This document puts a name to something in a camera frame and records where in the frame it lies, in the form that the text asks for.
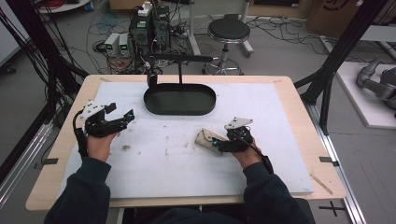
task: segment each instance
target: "robotic hand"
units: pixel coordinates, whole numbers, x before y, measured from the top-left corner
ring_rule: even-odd
[[[388,107],[396,109],[396,68],[385,70],[379,83],[370,79],[380,63],[380,59],[376,58],[363,67],[358,73],[356,84],[361,88],[372,91]]]
[[[134,120],[134,111],[130,110],[121,119],[111,121],[105,120],[105,113],[109,114],[116,109],[116,104],[99,105],[95,101],[88,101],[84,109],[77,112],[73,118],[73,129],[78,141],[78,153],[81,158],[88,157],[87,135],[94,137],[105,137],[113,133],[118,133],[127,128],[128,123]],[[85,119],[85,132],[82,128],[76,128],[76,119]]]
[[[230,123],[224,126],[227,130],[229,141],[221,141],[212,137],[214,147],[220,152],[243,152],[249,147],[252,148],[262,158],[262,163],[269,174],[274,173],[274,168],[268,156],[262,155],[261,151],[253,144],[253,136],[250,134],[247,124],[252,123],[253,119],[234,118]]]

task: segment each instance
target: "electronic equipment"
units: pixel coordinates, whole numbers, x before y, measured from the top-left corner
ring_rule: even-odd
[[[120,55],[121,57],[131,57],[132,45],[129,34],[120,34]]]
[[[152,10],[148,16],[133,15],[129,26],[129,33],[134,47],[134,56],[137,60],[141,57],[147,57],[152,49],[155,49],[153,43],[154,28],[151,18]]]
[[[157,6],[152,11],[155,27],[155,40],[161,49],[171,47],[169,36],[169,6]]]
[[[117,57],[120,53],[120,34],[111,34],[105,42],[105,47],[108,57]]]

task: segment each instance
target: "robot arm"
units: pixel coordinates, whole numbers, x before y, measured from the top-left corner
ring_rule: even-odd
[[[367,66],[363,67],[358,73],[356,84],[361,88],[372,91],[377,98],[386,101],[387,105],[390,106],[389,101],[396,100],[396,86],[392,85],[396,83],[396,68],[385,70],[382,73],[381,81],[379,83],[375,82],[370,78],[375,73],[375,69],[380,62],[380,59],[376,58]]]

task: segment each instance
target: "white shelf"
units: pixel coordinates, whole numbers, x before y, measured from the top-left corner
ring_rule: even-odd
[[[61,7],[52,9],[51,12],[56,13],[56,12],[63,12],[63,11],[75,9],[75,8],[84,6],[85,4],[87,4],[89,2],[90,2],[90,0],[80,0],[79,3],[77,3],[77,4],[64,4]],[[41,13],[48,13],[48,11],[46,9],[39,9],[39,11]]]

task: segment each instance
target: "wooden table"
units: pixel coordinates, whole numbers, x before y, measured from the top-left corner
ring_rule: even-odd
[[[109,76],[91,75],[87,77],[78,93],[69,115],[66,118],[49,158],[59,158],[57,164],[45,165],[26,202],[29,210],[49,210],[54,202],[64,177],[64,170],[70,152],[76,143],[73,134],[72,120],[74,115],[94,99],[102,82],[146,82],[146,76]],[[178,82],[178,76],[159,76],[159,83]],[[295,141],[314,186],[309,195],[293,195],[294,197],[315,199],[342,199],[346,191],[338,174],[330,162],[321,162],[319,157],[328,157],[317,131],[309,118],[304,104],[289,77],[267,76],[184,76],[184,83],[273,83],[284,111],[290,123]],[[221,197],[184,197],[155,199],[117,199],[110,201],[110,207],[135,207],[155,205],[210,204],[210,203],[242,203],[238,196]]]

